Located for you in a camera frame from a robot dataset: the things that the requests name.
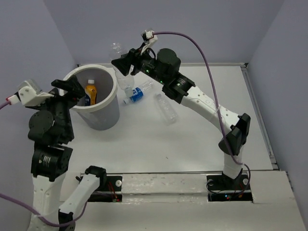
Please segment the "clear ribbed bottle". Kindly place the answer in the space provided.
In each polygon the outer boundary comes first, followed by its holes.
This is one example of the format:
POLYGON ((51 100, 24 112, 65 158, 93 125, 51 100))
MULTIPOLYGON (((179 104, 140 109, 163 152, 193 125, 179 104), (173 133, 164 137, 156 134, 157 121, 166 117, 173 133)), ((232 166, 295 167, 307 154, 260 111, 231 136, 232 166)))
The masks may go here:
POLYGON ((171 125, 177 122, 178 114, 167 99, 166 96, 156 93, 154 95, 155 106, 166 125, 171 125))
MULTIPOLYGON (((121 43, 112 43, 109 51, 110 60, 115 60, 121 55, 128 53, 127 49, 121 43)), ((134 77, 131 75, 123 75, 114 65, 112 65, 119 87, 125 92, 126 97, 133 96, 134 77)))

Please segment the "orange milk tea bottle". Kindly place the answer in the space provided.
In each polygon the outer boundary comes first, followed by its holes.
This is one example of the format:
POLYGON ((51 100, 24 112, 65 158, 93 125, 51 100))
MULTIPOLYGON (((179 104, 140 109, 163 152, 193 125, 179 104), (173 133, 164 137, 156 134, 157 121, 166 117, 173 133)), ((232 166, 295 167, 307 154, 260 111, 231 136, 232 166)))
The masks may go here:
POLYGON ((85 94, 85 106, 95 105, 97 100, 97 89, 94 79, 88 80, 88 84, 85 87, 85 94))

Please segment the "blue label water bottle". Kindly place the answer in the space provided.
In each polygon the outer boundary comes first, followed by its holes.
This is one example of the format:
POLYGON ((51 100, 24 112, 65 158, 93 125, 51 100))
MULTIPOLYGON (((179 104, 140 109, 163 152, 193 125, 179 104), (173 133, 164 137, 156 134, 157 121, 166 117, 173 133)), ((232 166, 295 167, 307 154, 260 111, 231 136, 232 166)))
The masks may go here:
POLYGON ((133 89, 133 95, 131 97, 126 97, 123 100, 123 103, 127 105, 140 101, 144 97, 145 93, 151 90, 153 86, 154 82, 152 80, 145 81, 144 83, 133 89))

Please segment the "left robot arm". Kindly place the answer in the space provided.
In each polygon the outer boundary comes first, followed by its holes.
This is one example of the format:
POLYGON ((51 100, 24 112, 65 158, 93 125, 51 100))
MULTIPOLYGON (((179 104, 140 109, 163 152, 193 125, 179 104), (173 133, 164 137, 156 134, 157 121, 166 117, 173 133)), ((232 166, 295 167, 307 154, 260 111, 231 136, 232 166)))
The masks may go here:
POLYGON ((34 142, 31 174, 35 211, 28 230, 73 231, 92 193, 106 186, 107 175, 102 167, 88 167, 74 192, 60 203, 61 188, 73 152, 67 147, 74 139, 69 110, 85 96, 85 91, 76 76, 54 80, 51 85, 51 97, 33 106, 36 113, 29 120, 28 138, 34 142))

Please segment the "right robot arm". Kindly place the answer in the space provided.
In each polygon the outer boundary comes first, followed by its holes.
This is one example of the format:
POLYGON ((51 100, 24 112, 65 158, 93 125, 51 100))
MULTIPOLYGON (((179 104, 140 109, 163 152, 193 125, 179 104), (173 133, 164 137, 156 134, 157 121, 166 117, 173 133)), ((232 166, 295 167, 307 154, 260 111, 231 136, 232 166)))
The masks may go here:
POLYGON ((179 72, 181 60, 173 50, 163 48, 154 57, 150 55, 152 52, 151 48, 145 52, 131 49, 113 59, 111 64, 125 76, 142 72, 159 82, 168 98, 192 109, 222 133, 223 138, 218 144, 224 153, 221 182, 225 188, 234 188, 242 172, 242 147, 249 134, 251 117, 216 105, 192 80, 179 72))

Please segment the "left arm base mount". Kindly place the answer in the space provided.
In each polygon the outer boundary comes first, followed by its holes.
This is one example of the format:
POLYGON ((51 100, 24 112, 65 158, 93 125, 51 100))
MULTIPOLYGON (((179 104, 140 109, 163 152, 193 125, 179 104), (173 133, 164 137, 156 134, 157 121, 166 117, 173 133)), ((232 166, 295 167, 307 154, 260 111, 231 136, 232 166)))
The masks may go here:
POLYGON ((107 176, 106 184, 93 192, 88 202, 120 203, 122 202, 121 189, 121 176, 107 176))

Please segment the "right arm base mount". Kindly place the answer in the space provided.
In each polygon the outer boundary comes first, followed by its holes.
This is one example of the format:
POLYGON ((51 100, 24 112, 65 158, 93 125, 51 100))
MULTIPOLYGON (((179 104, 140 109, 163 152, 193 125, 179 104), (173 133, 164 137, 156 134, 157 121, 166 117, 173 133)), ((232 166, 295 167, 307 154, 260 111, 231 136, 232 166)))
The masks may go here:
POLYGON ((246 174, 237 179, 229 179, 223 175, 208 175, 206 177, 206 189, 209 202, 252 202, 251 187, 248 184, 246 174))

